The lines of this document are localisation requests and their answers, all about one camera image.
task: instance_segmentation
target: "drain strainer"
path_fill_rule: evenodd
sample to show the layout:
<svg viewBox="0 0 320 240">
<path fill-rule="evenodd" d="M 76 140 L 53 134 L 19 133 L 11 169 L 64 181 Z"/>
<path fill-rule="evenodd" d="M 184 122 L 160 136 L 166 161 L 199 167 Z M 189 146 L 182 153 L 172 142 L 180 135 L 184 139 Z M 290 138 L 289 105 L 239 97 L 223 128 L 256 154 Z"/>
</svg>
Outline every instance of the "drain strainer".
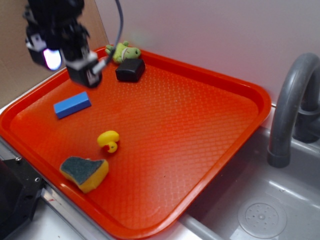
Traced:
<svg viewBox="0 0 320 240">
<path fill-rule="evenodd" d="M 238 221 L 248 234 L 259 239 L 278 236 L 285 229 L 287 215 L 274 200 L 256 197 L 246 201 L 239 209 Z"/>
</svg>

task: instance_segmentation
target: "green plush toy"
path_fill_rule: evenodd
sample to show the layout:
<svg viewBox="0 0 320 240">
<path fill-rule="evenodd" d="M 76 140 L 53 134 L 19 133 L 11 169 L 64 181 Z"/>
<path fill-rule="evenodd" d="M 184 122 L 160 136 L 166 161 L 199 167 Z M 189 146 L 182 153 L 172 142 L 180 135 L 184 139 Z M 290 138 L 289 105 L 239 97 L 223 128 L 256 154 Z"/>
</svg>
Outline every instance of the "green plush toy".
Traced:
<svg viewBox="0 0 320 240">
<path fill-rule="evenodd" d="M 136 47 L 128 47 L 129 42 L 124 41 L 123 43 L 118 43 L 114 55 L 112 57 L 116 64 L 121 64 L 125 59 L 138 59 L 141 55 L 141 51 Z M 105 52 L 110 55 L 114 46 L 107 45 L 105 47 Z"/>
</svg>

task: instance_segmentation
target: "tray rim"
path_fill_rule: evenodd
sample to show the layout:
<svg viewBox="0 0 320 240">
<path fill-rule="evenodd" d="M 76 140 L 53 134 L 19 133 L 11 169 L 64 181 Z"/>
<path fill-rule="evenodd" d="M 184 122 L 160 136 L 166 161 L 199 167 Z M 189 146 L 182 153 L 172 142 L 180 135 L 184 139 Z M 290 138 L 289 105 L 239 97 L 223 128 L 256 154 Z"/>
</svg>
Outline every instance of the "tray rim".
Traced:
<svg viewBox="0 0 320 240">
<path fill-rule="evenodd" d="M 105 48 L 101 47 L 96 50 L 98 57 L 105 57 Z M 152 235 L 168 228 L 179 218 L 180 215 L 186 210 L 186 208 L 192 203 L 191 199 L 195 199 L 202 190 L 210 183 L 210 181 L 215 177 L 216 174 L 228 163 L 228 161 L 233 157 L 233 155 L 242 147 L 242 145 L 249 139 L 249 137 L 255 132 L 255 130 L 260 126 L 260 124 L 266 119 L 270 113 L 271 109 L 271 98 L 268 93 L 260 86 L 246 82 L 225 74 L 217 73 L 211 70 L 207 70 L 198 66 L 194 66 L 188 63 L 180 62 L 174 59 L 170 59 L 164 56 L 160 56 L 151 52 L 141 51 L 143 60 L 146 65 L 152 65 L 160 69 L 165 69 L 166 71 L 177 73 L 181 76 L 191 78 L 195 81 L 209 84 L 216 88 L 227 90 L 228 92 L 235 93 L 237 95 L 251 99 L 258 108 L 258 115 L 252 121 L 252 123 L 242 132 L 232 146 L 222 155 L 218 160 L 219 164 L 215 164 L 201 179 L 201 181 L 189 192 L 189 194 L 180 202 L 177 208 L 167 216 L 160 223 L 145 228 L 145 229 L 124 229 L 121 224 L 115 224 L 115 221 L 112 221 L 112 217 L 109 215 L 109 219 L 106 220 L 101 214 L 97 214 L 93 219 L 96 221 L 103 229 L 105 229 L 110 234 L 123 238 L 129 239 L 141 239 L 151 237 Z M 212 78 L 222 79 L 223 81 L 215 81 L 214 84 L 209 82 Z M 56 73 L 52 77 L 48 78 L 44 82 L 40 83 L 35 88 L 31 89 L 29 92 L 21 96 L 15 102 L 7 106 L 3 112 L 0 114 L 0 135 L 11 145 L 15 150 L 22 154 L 29 162 L 33 165 L 33 161 L 37 162 L 36 169 L 47 169 L 48 167 L 44 164 L 41 164 L 40 161 L 35 160 L 38 158 L 38 154 L 33 150 L 28 149 L 24 143 L 19 140 L 18 136 L 14 136 L 7 132 L 10 128 L 10 122 L 15 117 L 15 115 L 26 107 L 34 103 L 36 100 L 40 99 L 46 95 L 50 90 L 59 86 L 65 81 L 69 80 L 69 75 L 67 70 L 64 68 L 60 72 Z M 48 171 L 49 174 L 44 176 L 45 179 L 53 179 L 52 174 Z M 86 203 L 86 199 L 79 197 L 75 192 L 72 192 L 70 189 L 66 190 L 57 186 L 56 182 L 48 181 L 53 184 L 55 188 L 62 192 L 67 198 L 74 202 L 77 206 L 81 206 Z"/>
</svg>

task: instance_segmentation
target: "blue block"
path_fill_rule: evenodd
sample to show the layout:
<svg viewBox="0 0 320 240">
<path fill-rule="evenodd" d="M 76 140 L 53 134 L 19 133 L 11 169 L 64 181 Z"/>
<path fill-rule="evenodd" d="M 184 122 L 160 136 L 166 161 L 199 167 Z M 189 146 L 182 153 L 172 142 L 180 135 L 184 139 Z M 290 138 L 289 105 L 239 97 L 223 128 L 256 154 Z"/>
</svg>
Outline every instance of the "blue block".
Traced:
<svg viewBox="0 0 320 240">
<path fill-rule="evenodd" d="M 90 106 L 91 102 L 85 91 L 53 105 L 54 112 L 59 119 L 74 114 Z"/>
</svg>

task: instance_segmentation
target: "stainless steel sink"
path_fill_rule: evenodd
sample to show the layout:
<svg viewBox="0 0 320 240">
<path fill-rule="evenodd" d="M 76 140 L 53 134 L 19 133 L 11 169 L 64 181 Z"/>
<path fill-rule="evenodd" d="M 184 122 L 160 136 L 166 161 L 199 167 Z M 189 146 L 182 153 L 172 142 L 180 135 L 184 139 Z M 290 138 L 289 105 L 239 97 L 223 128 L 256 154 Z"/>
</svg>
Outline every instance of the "stainless steel sink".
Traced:
<svg viewBox="0 0 320 240">
<path fill-rule="evenodd" d="M 320 239 L 319 149 L 293 140 L 289 166 L 275 168 L 269 135 L 259 128 L 187 214 L 224 240 Z"/>
</svg>

